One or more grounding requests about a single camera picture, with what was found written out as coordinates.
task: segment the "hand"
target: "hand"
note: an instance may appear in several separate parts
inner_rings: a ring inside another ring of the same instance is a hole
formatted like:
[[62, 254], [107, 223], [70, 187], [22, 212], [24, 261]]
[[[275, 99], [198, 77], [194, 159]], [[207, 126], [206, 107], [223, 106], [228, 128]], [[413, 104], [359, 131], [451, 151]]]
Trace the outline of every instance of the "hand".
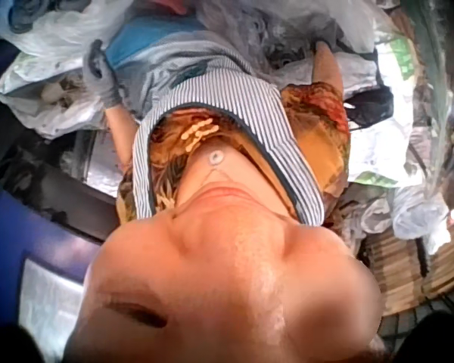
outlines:
[[[313, 24], [313, 34], [311, 37], [311, 50], [316, 50], [316, 44], [319, 42], [324, 42], [331, 51], [333, 51], [337, 46], [337, 40], [343, 38], [344, 33], [341, 28], [338, 26], [336, 20], [329, 19], [328, 22], [326, 18], [321, 18], [325, 15], [313, 15], [311, 18], [311, 24]], [[323, 26], [317, 26], [316, 24], [323, 23]]]
[[97, 95], [104, 108], [122, 104], [119, 86], [113, 69], [101, 50], [102, 41], [96, 39], [82, 60], [82, 80], [87, 89]]

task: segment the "skin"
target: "skin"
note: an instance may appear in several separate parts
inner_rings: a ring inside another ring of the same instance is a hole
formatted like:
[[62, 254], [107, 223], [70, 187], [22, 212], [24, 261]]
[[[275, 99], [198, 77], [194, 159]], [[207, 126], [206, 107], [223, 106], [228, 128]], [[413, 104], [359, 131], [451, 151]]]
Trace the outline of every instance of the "skin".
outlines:
[[176, 202], [105, 242], [65, 361], [372, 361], [374, 278], [338, 236], [292, 219], [242, 154], [203, 144]]

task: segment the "garbage bag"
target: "garbage bag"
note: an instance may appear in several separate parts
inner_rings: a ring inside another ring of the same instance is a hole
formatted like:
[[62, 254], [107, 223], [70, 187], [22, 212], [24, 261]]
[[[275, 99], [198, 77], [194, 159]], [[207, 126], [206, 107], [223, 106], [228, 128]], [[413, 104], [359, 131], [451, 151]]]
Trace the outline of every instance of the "garbage bag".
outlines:
[[403, 240], [430, 235], [449, 214], [442, 194], [427, 198], [425, 185], [390, 189], [387, 199], [393, 233]]
[[0, 37], [24, 53], [62, 61], [81, 57], [95, 39], [108, 44], [123, 25], [133, 0], [92, 0], [80, 13], [50, 11], [24, 34], [15, 34], [9, 27], [8, 12], [13, 2], [0, 0]]
[[[357, 54], [343, 52], [335, 53], [343, 78], [344, 98], [350, 98], [355, 93], [377, 86], [377, 64], [365, 60]], [[278, 89], [289, 84], [310, 85], [313, 77], [313, 56], [286, 64], [280, 70], [273, 72], [269, 81]]]
[[348, 118], [361, 129], [393, 116], [393, 94], [385, 85], [358, 93], [345, 100], [345, 105]]
[[356, 53], [372, 53], [375, 43], [397, 33], [390, 18], [370, 0], [200, 0], [197, 17], [206, 28], [225, 36], [255, 69], [268, 74], [273, 48], [299, 60], [296, 57], [309, 52], [313, 34], [333, 19], [344, 33], [343, 43]]

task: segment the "woman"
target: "woman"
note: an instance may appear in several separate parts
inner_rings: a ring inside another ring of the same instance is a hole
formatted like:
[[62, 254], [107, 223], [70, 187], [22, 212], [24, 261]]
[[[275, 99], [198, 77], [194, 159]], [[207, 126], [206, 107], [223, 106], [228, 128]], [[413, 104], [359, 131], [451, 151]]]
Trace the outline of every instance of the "woman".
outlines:
[[164, 39], [151, 59], [172, 66], [148, 66], [163, 87], [140, 126], [91, 46], [84, 80], [126, 170], [123, 225], [89, 268], [66, 361], [366, 358], [378, 287], [320, 227], [350, 149], [335, 41], [313, 42], [312, 85], [279, 93], [225, 41]]

